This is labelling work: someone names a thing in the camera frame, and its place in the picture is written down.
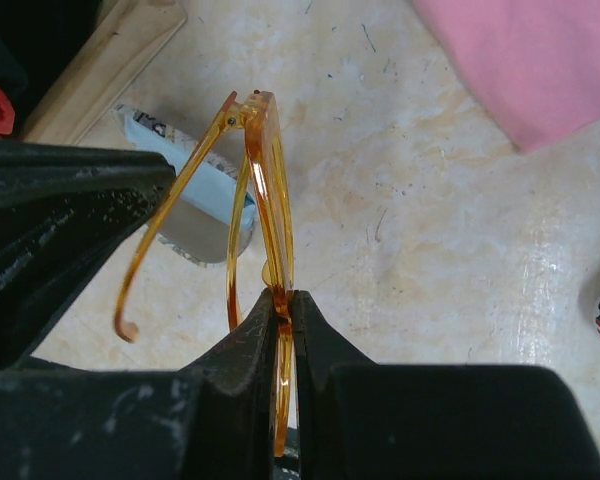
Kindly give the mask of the orange sunglasses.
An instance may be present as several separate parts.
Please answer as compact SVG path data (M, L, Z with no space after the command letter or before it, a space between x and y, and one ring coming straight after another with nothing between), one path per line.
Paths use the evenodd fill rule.
M256 90L242 103L238 102L236 97L237 93L233 91L224 101L149 222L148 230L137 246L125 274L116 303L113 326L121 339L129 343L137 340L138 327L124 319L124 307L140 264L176 200L216 141L231 130L242 129L245 142L244 158L237 177L227 247L228 324L229 328L234 330L242 322L236 285L238 230L247 187L252 184L266 251L262 279L273 296L277 316L273 448L274 455L280 457L284 453L287 439L293 353L290 305L293 297L294 251L289 190L274 94Z

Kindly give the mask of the grey patterned glasses case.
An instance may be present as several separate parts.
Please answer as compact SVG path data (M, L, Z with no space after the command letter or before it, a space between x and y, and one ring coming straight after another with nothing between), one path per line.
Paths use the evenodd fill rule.
M112 109L126 140L140 151L161 154L177 173L197 140L139 109ZM226 262L238 169L211 152L200 165L159 229L157 239L201 267Z

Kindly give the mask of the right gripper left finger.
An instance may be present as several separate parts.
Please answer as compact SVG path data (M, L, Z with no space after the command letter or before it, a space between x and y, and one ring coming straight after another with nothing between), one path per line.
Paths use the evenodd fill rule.
M263 291L176 371L0 371L0 479L271 478L276 331Z

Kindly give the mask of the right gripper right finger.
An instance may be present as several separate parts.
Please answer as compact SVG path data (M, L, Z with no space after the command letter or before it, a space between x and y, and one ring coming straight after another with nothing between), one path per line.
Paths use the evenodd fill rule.
M386 365L295 293L305 479L600 479L574 395L529 365Z

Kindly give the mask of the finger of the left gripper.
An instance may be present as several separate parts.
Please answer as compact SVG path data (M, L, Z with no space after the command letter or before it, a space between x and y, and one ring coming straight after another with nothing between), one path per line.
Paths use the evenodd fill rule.
M174 179L158 153L0 140L0 370L38 347Z

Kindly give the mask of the narrow blue cleaning cloth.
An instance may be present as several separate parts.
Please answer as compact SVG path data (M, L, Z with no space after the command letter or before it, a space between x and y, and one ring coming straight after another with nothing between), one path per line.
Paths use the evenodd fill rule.
M126 105L117 107L124 135L141 151L161 154L180 173L198 141L167 123ZM181 198L228 225L231 222L238 169L210 152L184 188Z

